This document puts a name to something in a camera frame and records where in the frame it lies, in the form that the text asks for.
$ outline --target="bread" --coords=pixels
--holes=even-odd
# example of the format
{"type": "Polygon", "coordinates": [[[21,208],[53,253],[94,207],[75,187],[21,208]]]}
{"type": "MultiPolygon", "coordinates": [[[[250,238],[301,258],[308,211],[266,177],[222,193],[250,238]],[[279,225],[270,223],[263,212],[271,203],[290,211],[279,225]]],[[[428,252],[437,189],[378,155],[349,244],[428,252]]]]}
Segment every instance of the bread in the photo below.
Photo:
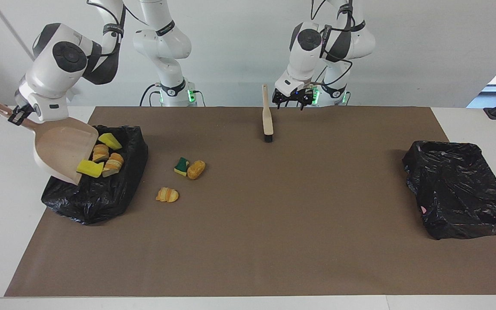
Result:
{"type": "Polygon", "coordinates": [[[156,200],[159,202],[174,202],[177,199],[179,199],[179,193],[174,189],[166,187],[161,188],[156,196],[156,200]]]}
{"type": "Polygon", "coordinates": [[[206,163],[204,161],[195,161],[187,169],[187,176],[191,180],[196,180],[206,168],[206,163]]]}
{"type": "Polygon", "coordinates": [[[106,178],[110,175],[120,172],[120,169],[122,169],[122,165],[124,165],[124,158],[122,157],[122,155],[118,153],[112,153],[102,170],[102,177],[106,178]]]}
{"type": "Polygon", "coordinates": [[[101,161],[107,161],[109,158],[109,147],[104,144],[97,144],[93,148],[93,161],[99,163],[101,161]]]}

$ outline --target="black plastic bag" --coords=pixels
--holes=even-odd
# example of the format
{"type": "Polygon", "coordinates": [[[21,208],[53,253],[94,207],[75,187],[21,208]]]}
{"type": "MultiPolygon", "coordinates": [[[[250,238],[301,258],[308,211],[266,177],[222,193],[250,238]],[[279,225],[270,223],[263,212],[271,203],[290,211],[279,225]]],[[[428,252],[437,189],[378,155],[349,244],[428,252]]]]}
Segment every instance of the black plastic bag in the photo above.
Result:
{"type": "Polygon", "coordinates": [[[403,164],[432,237],[496,235],[496,177],[477,145],[416,141],[403,164]]]}
{"type": "Polygon", "coordinates": [[[126,211],[148,158],[148,146],[140,127],[95,126],[95,129],[99,135],[112,133],[122,144],[122,149],[116,151],[124,158],[120,172],[107,178],[83,175],[77,186],[51,177],[41,196],[41,201],[55,213],[84,225],[109,220],[126,211]]]}

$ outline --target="green sponge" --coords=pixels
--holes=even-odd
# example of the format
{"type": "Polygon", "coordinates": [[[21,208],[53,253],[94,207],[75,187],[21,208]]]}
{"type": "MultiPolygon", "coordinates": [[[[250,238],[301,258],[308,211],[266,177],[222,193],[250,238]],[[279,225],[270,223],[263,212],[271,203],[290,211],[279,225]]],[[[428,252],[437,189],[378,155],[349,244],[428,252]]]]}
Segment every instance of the green sponge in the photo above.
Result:
{"type": "Polygon", "coordinates": [[[179,163],[174,167],[174,171],[181,174],[183,177],[187,176],[187,168],[189,167],[189,161],[183,157],[179,159],[179,163]]]}

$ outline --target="wooden brush handle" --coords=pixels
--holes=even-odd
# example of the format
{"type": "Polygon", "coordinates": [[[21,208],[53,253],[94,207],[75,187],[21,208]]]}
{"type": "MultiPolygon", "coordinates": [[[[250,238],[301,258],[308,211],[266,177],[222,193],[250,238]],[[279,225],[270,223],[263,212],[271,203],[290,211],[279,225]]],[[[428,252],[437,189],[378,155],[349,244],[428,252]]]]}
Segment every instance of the wooden brush handle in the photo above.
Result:
{"type": "Polygon", "coordinates": [[[267,84],[261,86],[261,92],[263,93],[263,107],[269,108],[269,97],[267,95],[267,84]]]}
{"type": "MultiPolygon", "coordinates": [[[[4,118],[9,118],[10,116],[12,115],[12,110],[4,105],[4,104],[0,104],[0,116],[4,117],[4,118]]],[[[22,126],[30,129],[30,130],[35,130],[36,127],[37,127],[37,123],[35,122],[32,122],[31,120],[29,119],[25,119],[22,121],[22,126]]]]}

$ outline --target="white table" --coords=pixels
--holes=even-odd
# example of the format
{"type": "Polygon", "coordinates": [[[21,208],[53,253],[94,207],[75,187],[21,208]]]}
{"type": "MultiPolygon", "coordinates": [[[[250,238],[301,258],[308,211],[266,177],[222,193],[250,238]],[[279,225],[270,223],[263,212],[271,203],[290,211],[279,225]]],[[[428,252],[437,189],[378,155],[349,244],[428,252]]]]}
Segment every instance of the white table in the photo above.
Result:
{"type": "MultiPolygon", "coordinates": [[[[70,107],[87,121],[94,107],[70,107]]],[[[451,142],[476,143],[496,175],[496,121],[480,109],[433,108],[451,142]]],[[[33,135],[0,118],[0,309],[346,309],[490,310],[496,296],[300,296],[269,298],[3,298],[45,210],[48,175],[33,159],[33,135]]]]}

